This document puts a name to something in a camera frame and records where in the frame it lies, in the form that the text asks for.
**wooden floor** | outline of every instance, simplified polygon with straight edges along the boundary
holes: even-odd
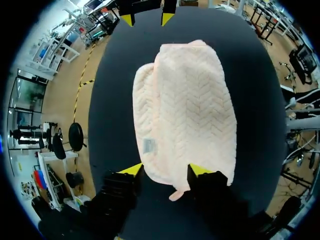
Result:
[[[215,4],[220,3],[219,0],[214,0]],[[199,0],[200,8],[208,7],[208,0]],[[253,9],[250,6],[245,7],[246,12],[251,15]],[[262,17],[258,24],[265,24],[266,20]],[[269,36],[269,40],[273,42],[271,46],[266,41],[261,40],[261,44],[264,45],[266,51],[268,52],[273,65],[275,67],[279,82],[285,86],[291,87],[290,82],[285,81],[285,76],[288,74],[287,69],[284,66],[280,66],[279,62],[289,63],[289,53],[291,50],[296,48],[295,44],[288,38],[282,37],[279,34],[273,32]],[[92,51],[92,55],[88,61],[87,67],[85,69],[82,83],[92,80],[95,78],[96,71],[99,62],[104,54],[104,50],[108,47],[108,37],[102,39]],[[55,122],[58,123],[59,127],[62,129],[63,142],[68,142],[68,129],[73,122],[73,113],[75,108],[75,100],[77,96],[78,86],[80,83],[80,78],[86,61],[88,59],[91,49],[85,49],[82,42],[77,40],[73,44],[73,47],[80,52],[78,56],[71,63],[63,63],[60,67],[59,73],[55,76],[53,81],[48,83],[44,102],[43,102],[43,122]],[[304,92],[315,88],[316,86],[302,85],[299,79],[296,80],[296,90],[297,92]],[[75,121],[80,123],[83,128],[84,135],[88,135],[88,114],[90,99],[92,93],[93,83],[85,85],[81,88],[77,101],[76,116]],[[70,149],[69,144],[65,144],[64,148],[66,150]],[[81,187],[82,194],[93,198],[96,194],[95,187],[93,184],[93,179],[89,164],[89,148],[83,148],[79,152],[79,157],[74,160],[70,159],[68,161],[68,167],[70,172],[74,172],[76,169],[82,172],[84,177],[84,184]],[[308,168],[309,161],[306,159],[303,161],[301,167],[297,167],[295,162],[289,164],[291,172],[296,173],[299,177],[303,177],[308,181],[313,179],[313,170]],[[67,184],[65,178],[65,171],[63,165],[60,161],[52,161],[50,163],[56,174]],[[279,212],[284,202],[291,196],[297,195],[304,191],[303,187],[295,186],[295,184],[290,184],[283,177],[279,178],[279,184],[275,191],[274,197],[267,209],[267,213],[270,216],[274,216]],[[79,189],[75,190],[75,194],[79,195]]]

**floor tape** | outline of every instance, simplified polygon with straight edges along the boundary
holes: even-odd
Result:
[[[79,97],[79,92],[80,92],[81,87],[84,86],[84,85],[87,85],[87,84],[89,84],[89,83],[93,83],[93,82],[95,81],[95,80],[90,80],[90,81],[86,81],[86,82],[82,83],[82,79],[84,78],[84,74],[85,74],[85,71],[86,71],[86,67],[87,67],[87,65],[88,65],[88,62],[89,62],[89,60],[90,60],[91,54],[92,54],[95,46],[96,46],[96,44],[93,44],[93,45],[92,45],[92,48],[91,48],[90,53],[89,53],[89,56],[88,56],[88,58],[87,58],[87,60],[86,60],[86,62],[85,62],[84,68],[83,68],[82,73],[81,73],[80,82],[79,82],[79,87],[78,87],[78,91],[76,92],[76,98],[75,98],[75,104],[74,104],[73,122],[76,121],[77,102],[78,102],[78,97]]]

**monitor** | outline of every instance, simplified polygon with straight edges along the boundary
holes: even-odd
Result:
[[[98,7],[100,4],[102,3],[102,1],[100,0],[90,0],[88,1],[84,6],[88,7],[92,10],[94,10],[96,7]]]

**chevron texture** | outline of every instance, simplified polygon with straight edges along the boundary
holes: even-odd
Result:
[[[231,185],[237,120],[222,65],[210,46],[201,40],[163,44],[154,63],[136,72],[132,103],[144,170],[153,181],[174,186],[170,200],[190,190],[190,163],[221,171]],[[146,151],[150,139],[155,146]]]

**towel label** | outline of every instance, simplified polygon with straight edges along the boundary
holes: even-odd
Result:
[[[143,139],[143,153],[153,153],[156,148],[156,141],[153,138]]]

